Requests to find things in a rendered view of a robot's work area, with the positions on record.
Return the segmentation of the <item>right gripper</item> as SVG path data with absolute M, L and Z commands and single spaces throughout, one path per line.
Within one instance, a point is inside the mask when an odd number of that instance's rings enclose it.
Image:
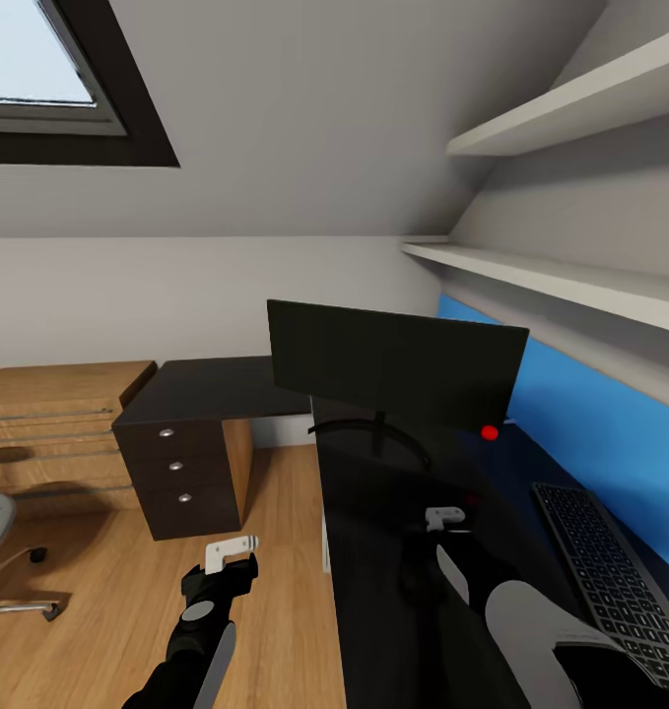
M 406 538 L 401 538 L 403 551 L 409 553 L 415 560 L 431 559 L 437 562 L 433 554 L 433 542 L 438 535 L 440 535 L 440 530 L 421 533 L 410 531 Z

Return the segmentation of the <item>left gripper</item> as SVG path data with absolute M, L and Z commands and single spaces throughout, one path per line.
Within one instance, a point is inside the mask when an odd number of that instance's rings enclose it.
M 203 589 L 213 585 L 224 587 L 231 598 L 250 593 L 252 579 L 258 577 L 258 563 L 253 551 L 249 559 L 226 563 L 223 571 L 205 574 L 205 569 L 196 568 L 183 579 L 183 593 L 188 606 L 192 598 Z

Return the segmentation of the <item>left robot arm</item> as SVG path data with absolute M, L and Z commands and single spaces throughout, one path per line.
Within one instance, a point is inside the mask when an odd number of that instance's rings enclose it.
M 230 609 L 258 577 L 257 546 L 255 535 L 206 545 L 206 568 L 183 579 L 187 608 L 172 631 L 166 661 L 121 709 L 213 709 L 236 643 Z M 243 552 L 249 559 L 224 560 Z

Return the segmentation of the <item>monitor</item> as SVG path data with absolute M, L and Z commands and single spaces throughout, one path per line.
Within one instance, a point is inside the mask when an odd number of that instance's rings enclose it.
M 274 383 L 279 389 L 365 407 L 367 424 L 424 449 L 383 424 L 384 413 L 501 437 L 527 327 L 267 299 Z

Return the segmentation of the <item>keyboard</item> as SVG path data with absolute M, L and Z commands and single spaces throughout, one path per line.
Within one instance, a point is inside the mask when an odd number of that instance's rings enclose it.
M 669 690 L 669 602 L 594 491 L 532 483 L 598 626 Z

